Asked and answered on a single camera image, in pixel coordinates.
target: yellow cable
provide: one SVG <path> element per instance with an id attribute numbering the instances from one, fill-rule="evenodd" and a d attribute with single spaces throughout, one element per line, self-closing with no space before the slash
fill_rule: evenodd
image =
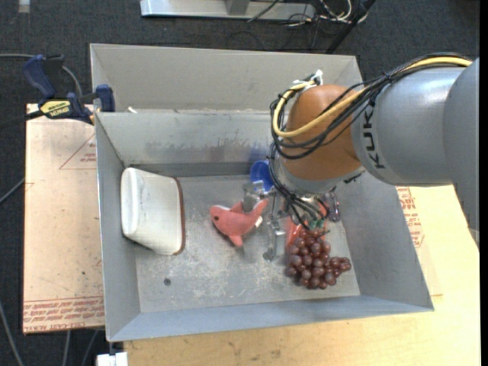
<path id="1" fill-rule="evenodd" d="M 412 65 L 407 66 L 403 71 L 405 72 L 406 70 L 409 70 L 409 69 L 414 69 L 414 68 L 417 68 L 419 66 L 424 66 L 424 65 L 428 65 L 428 64 L 435 64 L 435 63 L 453 63 L 453 64 L 458 64 L 460 66 L 469 66 L 471 64 L 471 61 L 469 61 L 467 59 L 460 58 L 460 57 L 431 57 L 428 59 L 424 59 L 422 61 L 418 61 L 417 63 L 413 63 Z M 274 110 L 274 113 L 273 113 L 273 131 L 276 133 L 277 136 L 281 136 L 283 138 L 290 138 L 290 137 L 295 137 L 295 136 L 298 136 L 299 134 L 307 132 L 308 130 L 315 127 L 317 124 L 320 124 L 322 121 L 324 121 L 331 114 L 337 114 L 337 113 L 342 112 L 357 97 L 359 97 L 364 91 L 366 91 L 369 88 L 369 87 L 363 88 L 362 90 L 354 93 L 353 95 L 351 95 L 345 99 L 342 99 L 333 108 L 331 108 L 330 110 L 326 111 L 324 114 L 318 116 L 314 120 L 310 121 L 308 124 L 298 128 L 298 129 L 295 129 L 292 131 L 280 130 L 280 128 L 278 126 L 278 115 L 279 115 L 280 110 L 283 107 L 285 101 L 288 99 L 288 97 L 294 91 L 300 90 L 300 89 L 306 87 L 307 85 L 311 85 L 313 83 L 314 83 L 314 81 L 310 81 L 307 83 L 300 83 L 298 85 L 291 87 L 290 89 L 288 89 L 284 93 L 283 97 L 278 102 L 276 109 Z"/>

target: pink toy fish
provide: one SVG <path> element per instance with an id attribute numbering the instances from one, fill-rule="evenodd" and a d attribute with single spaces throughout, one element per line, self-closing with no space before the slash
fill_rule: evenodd
<path id="1" fill-rule="evenodd" d="M 268 199 L 259 201 L 249 213 L 242 211 L 242 202 L 238 202 L 230 209 L 219 205 L 210 208 L 210 217 L 214 226 L 235 246 L 242 246 L 242 236 L 250 232 L 259 220 L 262 211 L 268 204 Z"/>

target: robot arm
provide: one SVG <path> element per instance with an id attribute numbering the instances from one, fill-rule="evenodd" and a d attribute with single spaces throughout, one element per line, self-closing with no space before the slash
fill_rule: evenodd
<path id="1" fill-rule="evenodd" d="M 271 107 L 277 177 L 302 196 L 364 170 L 391 185 L 453 184 L 479 245 L 479 65 L 435 55 L 361 90 L 308 81 L 286 128 L 285 92 Z"/>

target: dark gray carpet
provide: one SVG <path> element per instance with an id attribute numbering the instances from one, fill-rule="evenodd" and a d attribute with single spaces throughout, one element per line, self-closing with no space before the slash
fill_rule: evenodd
<path id="1" fill-rule="evenodd" d="M 324 53 L 336 24 L 288 30 L 280 24 L 190 18 L 142 19 L 140 0 L 31 0 L 30 14 L 18 0 L 0 0 L 0 53 L 64 54 L 66 65 L 91 88 L 88 45 L 123 43 L 241 50 Z M 355 55 L 363 79 L 372 79 L 425 53 L 480 54 L 477 0 L 378 0 L 368 19 L 344 40 L 337 54 Z M 19 117 L 23 105 L 40 100 L 21 74 L 22 61 L 0 60 L 0 115 Z M 24 176 L 24 126 L 0 130 L 0 197 Z M 26 365 L 61 364 L 64 333 L 21 334 L 24 198 L 19 189 L 0 204 L 0 299 Z M 92 331 L 74 331 L 69 365 L 79 365 Z M 106 352 L 103 335 L 94 354 Z M 0 364 L 15 364 L 0 327 Z"/>

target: blue clamp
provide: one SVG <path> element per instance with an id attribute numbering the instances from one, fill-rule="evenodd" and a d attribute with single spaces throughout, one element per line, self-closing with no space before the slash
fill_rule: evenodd
<path id="1" fill-rule="evenodd" d="M 99 85 L 94 93 L 80 98 L 73 92 L 64 95 L 63 90 L 56 90 L 53 80 L 50 80 L 45 68 L 48 68 L 53 77 L 57 78 L 63 67 L 63 58 L 61 56 L 44 59 L 41 54 L 38 54 L 29 59 L 22 67 L 22 72 L 29 83 L 43 94 L 43 98 L 38 104 L 40 113 L 50 119 L 74 118 L 92 124 L 93 118 L 90 118 L 92 112 L 85 107 L 85 104 L 96 98 L 100 99 L 103 111 L 115 111 L 114 94 L 108 85 Z"/>
<path id="2" fill-rule="evenodd" d="M 22 67 L 22 73 L 33 87 L 42 92 L 44 99 L 49 99 L 56 94 L 56 89 L 44 72 L 43 60 L 42 54 L 32 57 Z"/>

